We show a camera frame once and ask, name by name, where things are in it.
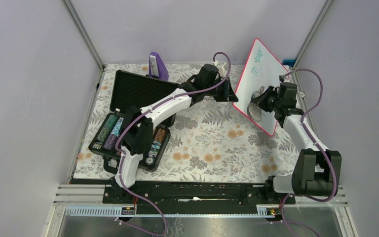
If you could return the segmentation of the pink framed whiteboard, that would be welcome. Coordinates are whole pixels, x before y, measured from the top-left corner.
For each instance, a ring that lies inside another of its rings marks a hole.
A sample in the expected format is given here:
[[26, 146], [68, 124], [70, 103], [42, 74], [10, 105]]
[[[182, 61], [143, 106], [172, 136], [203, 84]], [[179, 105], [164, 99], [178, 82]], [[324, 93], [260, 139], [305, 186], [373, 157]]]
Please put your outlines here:
[[263, 42], [256, 38], [251, 46], [239, 82], [235, 89], [238, 102], [233, 106], [246, 118], [253, 122], [268, 136], [273, 136], [277, 127], [274, 113], [263, 112], [259, 122], [248, 116], [248, 105], [255, 92], [264, 92], [269, 86], [277, 87], [280, 84], [279, 76], [288, 72], [288, 69], [269, 51]]

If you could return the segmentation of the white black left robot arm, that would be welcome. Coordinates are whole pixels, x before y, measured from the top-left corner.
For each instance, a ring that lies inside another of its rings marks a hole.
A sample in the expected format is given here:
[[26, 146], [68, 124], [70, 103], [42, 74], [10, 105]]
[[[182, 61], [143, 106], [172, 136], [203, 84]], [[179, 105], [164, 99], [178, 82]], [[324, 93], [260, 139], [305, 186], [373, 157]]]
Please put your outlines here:
[[131, 107], [126, 113], [119, 131], [115, 150], [121, 155], [119, 167], [114, 177], [119, 185], [114, 196], [122, 203], [133, 198], [133, 186], [139, 162], [152, 145], [152, 132], [161, 122], [179, 111], [190, 108], [205, 97], [213, 97], [217, 102], [237, 102], [231, 87], [230, 63], [205, 64], [198, 74], [192, 75], [176, 89], [157, 102], [141, 107]]

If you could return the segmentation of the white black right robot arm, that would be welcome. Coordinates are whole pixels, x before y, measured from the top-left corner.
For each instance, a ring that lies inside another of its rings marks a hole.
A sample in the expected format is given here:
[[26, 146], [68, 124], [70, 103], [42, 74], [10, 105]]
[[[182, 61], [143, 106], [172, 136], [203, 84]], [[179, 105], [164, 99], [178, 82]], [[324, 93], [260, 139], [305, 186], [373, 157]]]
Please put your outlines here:
[[305, 114], [297, 104], [297, 85], [282, 82], [269, 86], [263, 93], [254, 92], [248, 108], [270, 112], [280, 126], [290, 135], [299, 151], [293, 173], [271, 176], [263, 190], [264, 199], [276, 203], [283, 194], [306, 196], [324, 202], [338, 192], [342, 157], [319, 141], [311, 130]]

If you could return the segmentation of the grey round scrubber pad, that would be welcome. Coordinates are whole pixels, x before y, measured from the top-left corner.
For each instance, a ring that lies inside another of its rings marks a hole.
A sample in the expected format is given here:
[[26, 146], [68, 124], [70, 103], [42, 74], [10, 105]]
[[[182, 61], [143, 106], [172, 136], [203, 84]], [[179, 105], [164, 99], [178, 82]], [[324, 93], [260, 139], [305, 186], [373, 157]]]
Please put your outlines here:
[[251, 96], [251, 101], [248, 105], [247, 114], [248, 116], [256, 123], [262, 120], [262, 110], [259, 106], [257, 106], [253, 100], [259, 97], [261, 94], [259, 91], [255, 91]]

